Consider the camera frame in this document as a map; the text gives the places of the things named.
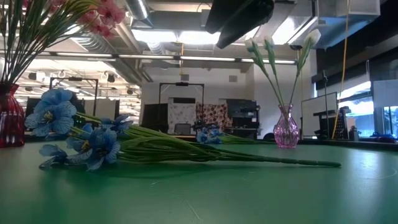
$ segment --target floral fabric panel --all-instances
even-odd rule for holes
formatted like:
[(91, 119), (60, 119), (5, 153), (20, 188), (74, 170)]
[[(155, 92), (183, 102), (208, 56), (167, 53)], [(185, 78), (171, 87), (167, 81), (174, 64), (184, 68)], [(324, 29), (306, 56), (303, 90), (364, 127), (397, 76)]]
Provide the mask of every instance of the floral fabric panel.
[(169, 101), (168, 114), (169, 130), (167, 132), (175, 134), (174, 128), (176, 124), (194, 124), (196, 120), (195, 104)]
[[(202, 104), (197, 103), (197, 120), (201, 120)], [(227, 104), (222, 105), (204, 105), (203, 122), (205, 124), (216, 124), (221, 130), (224, 127), (232, 126), (232, 119), (228, 117)]]

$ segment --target vase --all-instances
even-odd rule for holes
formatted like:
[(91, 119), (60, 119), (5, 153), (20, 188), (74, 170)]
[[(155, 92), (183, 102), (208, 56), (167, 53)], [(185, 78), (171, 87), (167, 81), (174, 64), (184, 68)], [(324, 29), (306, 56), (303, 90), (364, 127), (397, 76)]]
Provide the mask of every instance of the vase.
[(293, 105), (279, 105), (281, 115), (274, 127), (274, 135), (280, 148), (294, 149), (299, 141), (299, 127), (292, 118), (292, 108)]
[(0, 83), (0, 148), (25, 144), (24, 109), (14, 98), (18, 87)]

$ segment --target green tabletop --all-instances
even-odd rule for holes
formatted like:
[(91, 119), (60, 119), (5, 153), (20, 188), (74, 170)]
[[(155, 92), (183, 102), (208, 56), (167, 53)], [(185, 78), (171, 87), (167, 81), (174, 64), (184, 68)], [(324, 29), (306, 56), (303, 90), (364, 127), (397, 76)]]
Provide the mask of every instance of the green tabletop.
[(398, 154), (393, 152), (219, 146), (343, 166), (175, 162), (85, 172), (40, 170), (46, 160), (39, 155), (41, 145), (0, 149), (1, 224), (398, 223)]

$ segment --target chair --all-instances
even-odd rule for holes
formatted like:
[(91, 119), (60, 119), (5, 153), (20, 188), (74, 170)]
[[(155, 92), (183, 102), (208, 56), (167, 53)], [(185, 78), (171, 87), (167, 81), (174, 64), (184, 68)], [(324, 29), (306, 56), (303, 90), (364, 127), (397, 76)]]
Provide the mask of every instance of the chair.
[(191, 135), (191, 124), (175, 124), (174, 133), (181, 135)]

